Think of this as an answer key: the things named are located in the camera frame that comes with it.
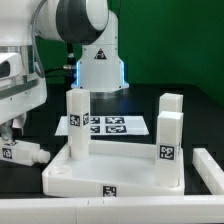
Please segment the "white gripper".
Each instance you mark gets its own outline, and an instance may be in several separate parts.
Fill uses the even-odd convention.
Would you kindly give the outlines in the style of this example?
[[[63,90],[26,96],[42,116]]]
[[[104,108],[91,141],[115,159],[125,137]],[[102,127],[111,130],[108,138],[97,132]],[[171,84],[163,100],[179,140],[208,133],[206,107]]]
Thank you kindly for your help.
[[[0,53],[0,135],[12,142],[12,130],[1,125],[13,119],[12,127],[24,134],[24,113],[42,105],[47,98],[46,81],[36,73],[26,74],[19,53]]]

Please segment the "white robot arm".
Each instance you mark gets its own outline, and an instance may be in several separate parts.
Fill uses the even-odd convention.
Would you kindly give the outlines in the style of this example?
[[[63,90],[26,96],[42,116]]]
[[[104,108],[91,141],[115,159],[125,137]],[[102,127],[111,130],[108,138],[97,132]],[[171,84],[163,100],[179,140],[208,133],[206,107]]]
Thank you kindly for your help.
[[[13,145],[12,122],[47,99],[38,37],[67,44],[109,44],[107,0],[0,0],[0,139]]]

